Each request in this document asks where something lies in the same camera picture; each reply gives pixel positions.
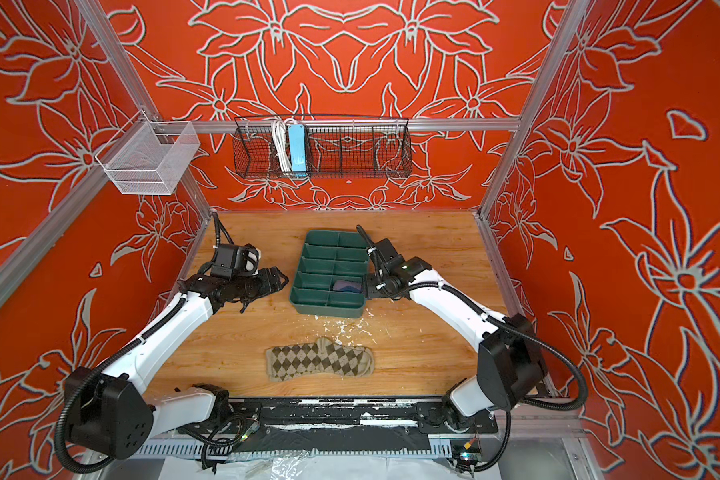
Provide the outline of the purple sock with yellow cuff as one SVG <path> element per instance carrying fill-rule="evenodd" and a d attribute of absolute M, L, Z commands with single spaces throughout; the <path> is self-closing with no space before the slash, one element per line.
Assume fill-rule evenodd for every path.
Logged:
<path fill-rule="evenodd" d="M 337 279 L 333 283 L 331 290 L 335 292 L 362 294 L 363 284 L 361 281 L 356 280 Z"/>

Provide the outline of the green plastic divider tray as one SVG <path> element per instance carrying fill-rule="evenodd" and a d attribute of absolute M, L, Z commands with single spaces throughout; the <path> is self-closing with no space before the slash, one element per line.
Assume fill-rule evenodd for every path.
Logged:
<path fill-rule="evenodd" d="M 369 273 L 367 245 L 357 232 L 314 229 L 307 232 L 289 300 L 302 315 L 359 318 L 362 294 L 331 290 L 337 279 L 361 281 Z"/>

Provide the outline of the beige argyle sock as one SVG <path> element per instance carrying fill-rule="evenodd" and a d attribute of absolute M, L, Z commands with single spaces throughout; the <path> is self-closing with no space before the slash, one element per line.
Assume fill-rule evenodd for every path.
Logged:
<path fill-rule="evenodd" d="M 375 371 L 371 349 L 342 345 L 325 337 L 312 343 L 270 348 L 265 352 L 265 359 L 267 376 L 272 382 L 316 374 L 362 378 Z"/>

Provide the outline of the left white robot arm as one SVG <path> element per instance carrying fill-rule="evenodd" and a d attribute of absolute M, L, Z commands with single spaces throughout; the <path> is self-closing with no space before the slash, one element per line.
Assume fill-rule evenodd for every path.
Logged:
<path fill-rule="evenodd" d="M 165 362 L 222 307 L 238 304 L 246 309 L 289 282 L 280 269 L 261 266 L 259 249 L 235 243 L 216 212 L 211 219 L 211 259 L 179 281 L 165 309 L 130 342 L 95 367 L 79 367 L 65 379 L 53 438 L 64 469 L 75 474 L 100 471 L 172 430 L 184 431 L 207 449 L 228 446 L 228 440 L 215 436 L 235 416 L 226 389 L 199 384 L 158 400 L 145 396 Z"/>

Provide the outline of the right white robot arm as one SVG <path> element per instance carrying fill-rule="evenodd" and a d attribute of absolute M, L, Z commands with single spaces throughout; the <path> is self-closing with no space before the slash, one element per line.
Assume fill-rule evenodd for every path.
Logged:
<path fill-rule="evenodd" d="M 456 415 L 469 418 L 483 411 L 509 413 L 519 403 L 549 411 L 575 411 L 585 405 L 589 389 L 580 368 L 540 340 L 526 317 L 507 316 L 480 304 L 423 259 L 406 259 L 389 239 L 375 242 L 362 226 L 356 230 L 366 243 L 373 266 L 364 280 L 365 297 L 410 300 L 436 314 L 476 352 L 476 374 L 445 396 Z M 578 386 L 574 398 L 546 401 L 529 396 L 548 373 L 545 352 L 572 374 Z"/>

